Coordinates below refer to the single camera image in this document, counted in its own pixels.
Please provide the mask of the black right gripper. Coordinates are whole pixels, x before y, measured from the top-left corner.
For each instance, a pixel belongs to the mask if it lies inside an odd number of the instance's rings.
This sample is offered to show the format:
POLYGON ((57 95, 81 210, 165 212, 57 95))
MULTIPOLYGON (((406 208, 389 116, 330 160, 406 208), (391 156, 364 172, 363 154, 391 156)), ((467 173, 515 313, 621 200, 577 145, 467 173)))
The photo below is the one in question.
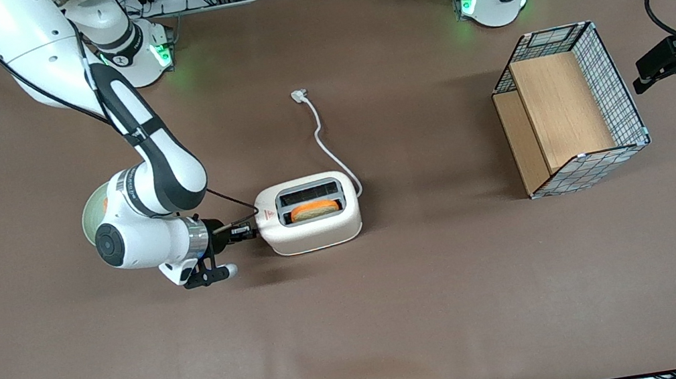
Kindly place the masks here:
POLYGON ((254 220, 247 220, 240 224, 225 224, 219 219, 205 220, 206 231, 209 234, 210 246, 220 246, 233 242, 251 240, 259 235, 254 220))

